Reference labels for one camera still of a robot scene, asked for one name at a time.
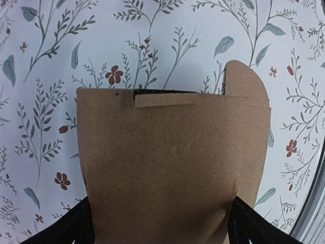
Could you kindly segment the brown cardboard box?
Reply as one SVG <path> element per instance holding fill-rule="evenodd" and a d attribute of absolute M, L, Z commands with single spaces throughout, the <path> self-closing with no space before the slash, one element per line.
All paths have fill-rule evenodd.
<path fill-rule="evenodd" d="M 79 89 L 80 165 L 96 243 L 227 243 L 236 196 L 254 206 L 271 109 L 257 73 L 224 95 Z"/>

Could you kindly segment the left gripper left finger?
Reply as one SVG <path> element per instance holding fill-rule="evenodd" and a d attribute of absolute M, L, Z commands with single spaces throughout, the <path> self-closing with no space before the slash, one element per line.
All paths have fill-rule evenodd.
<path fill-rule="evenodd" d="M 85 197 L 51 226 L 23 244 L 94 244 L 94 229 L 89 200 Z"/>

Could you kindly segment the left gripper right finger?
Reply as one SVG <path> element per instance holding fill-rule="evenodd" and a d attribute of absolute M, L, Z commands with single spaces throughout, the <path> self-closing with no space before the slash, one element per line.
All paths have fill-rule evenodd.
<path fill-rule="evenodd" d="M 228 237 L 230 244 L 302 244 L 270 224 L 238 196 L 232 203 Z"/>

